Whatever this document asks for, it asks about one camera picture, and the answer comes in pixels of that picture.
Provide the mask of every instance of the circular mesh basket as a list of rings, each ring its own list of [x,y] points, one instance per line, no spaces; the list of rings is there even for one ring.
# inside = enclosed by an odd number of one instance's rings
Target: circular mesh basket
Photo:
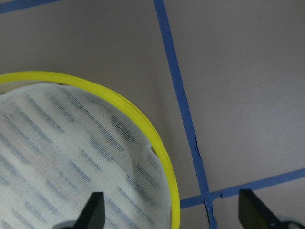
[[[14,73],[0,83],[0,227],[71,226],[100,191],[105,229],[179,227],[173,168],[129,101],[56,73]]]

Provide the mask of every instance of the gray surface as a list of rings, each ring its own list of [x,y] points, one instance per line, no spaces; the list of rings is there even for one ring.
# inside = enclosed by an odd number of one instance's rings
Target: gray surface
[[[166,2],[212,191],[304,167],[305,2]]]
[[[304,167],[305,2],[167,0],[166,7],[210,189]],[[0,73],[68,73],[122,94],[158,130],[181,199],[199,194],[153,1],[64,0],[0,20]],[[293,187],[274,187],[289,198],[284,205],[261,191],[275,211],[287,206],[303,220],[304,203],[289,204],[302,200]],[[220,229],[239,228],[236,197],[214,203]],[[181,228],[207,228],[205,217],[203,206],[185,209]]]
[[[208,219],[204,205],[181,210],[181,229],[208,229]]]
[[[305,179],[255,191],[255,194],[281,220],[305,224]],[[219,229],[243,229],[238,220],[238,197],[214,201]]]

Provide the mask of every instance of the blue tape line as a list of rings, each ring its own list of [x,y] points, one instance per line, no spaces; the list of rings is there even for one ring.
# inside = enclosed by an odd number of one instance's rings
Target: blue tape line
[[[160,30],[162,34],[162,39],[164,43],[164,48],[167,56],[167,61],[169,64],[170,72],[172,75],[173,85],[176,91],[176,96],[178,100],[178,105],[180,108],[180,113],[182,116],[186,136],[188,139],[189,147],[191,150],[193,163],[197,175],[197,180],[201,192],[201,196],[203,198],[208,217],[209,224],[211,229],[217,229],[217,223],[213,214],[213,204],[211,195],[209,192],[209,187],[207,183],[207,178],[203,166],[203,161],[201,159],[196,140],[195,128],[193,125],[191,112],[189,109],[189,105],[187,103],[187,98],[185,95],[185,90],[180,74],[179,64],[175,52],[175,47],[173,44],[172,33],[170,29],[170,25],[167,18],[166,8],[163,0],[154,0],[158,21],[160,25]]]
[[[193,206],[200,205],[200,204],[203,204],[202,196],[191,197],[188,199],[180,200],[181,209],[193,207]]]
[[[223,190],[215,191],[211,193],[212,200],[217,198],[227,198],[238,195],[239,190],[242,188],[250,188],[252,190],[257,190],[265,187],[270,187],[273,185],[279,185],[288,181],[300,179],[305,177],[305,168],[295,170],[293,172],[284,173],[274,177],[269,177],[261,180],[257,180],[244,185],[239,185],[235,187],[225,188]]]
[[[56,2],[61,0],[15,0],[8,1],[0,4],[0,14],[13,12],[16,10],[22,10],[25,8],[30,8],[33,6],[44,5],[51,2]]]

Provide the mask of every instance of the white mesh fabric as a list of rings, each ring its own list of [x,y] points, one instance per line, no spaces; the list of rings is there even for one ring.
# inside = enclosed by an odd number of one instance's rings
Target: white mesh fabric
[[[122,112],[81,89],[40,83],[0,95],[0,228],[76,220],[94,191],[106,229],[169,229],[162,165]]]

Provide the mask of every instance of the yellow plastic rim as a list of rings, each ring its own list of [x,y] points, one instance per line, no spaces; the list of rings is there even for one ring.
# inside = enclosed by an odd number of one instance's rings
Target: yellow plastic rim
[[[152,144],[157,156],[159,157],[165,175],[167,178],[169,191],[171,195],[172,202],[172,223],[171,229],[178,229],[180,226],[180,200],[178,193],[178,186],[173,171],[173,166],[167,155],[165,147],[159,137],[156,129],[153,127],[152,123],[148,118],[129,100],[121,96],[120,94],[90,81],[66,75],[62,73],[52,73],[52,72],[40,72],[40,71],[30,71],[30,72],[18,72],[18,73],[8,73],[0,75],[0,84],[9,83],[16,81],[45,81],[52,83],[62,83],[74,87],[78,87],[85,91],[88,91],[103,100],[109,102],[121,112],[123,112],[127,117],[129,117],[144,133],[147,139]]]

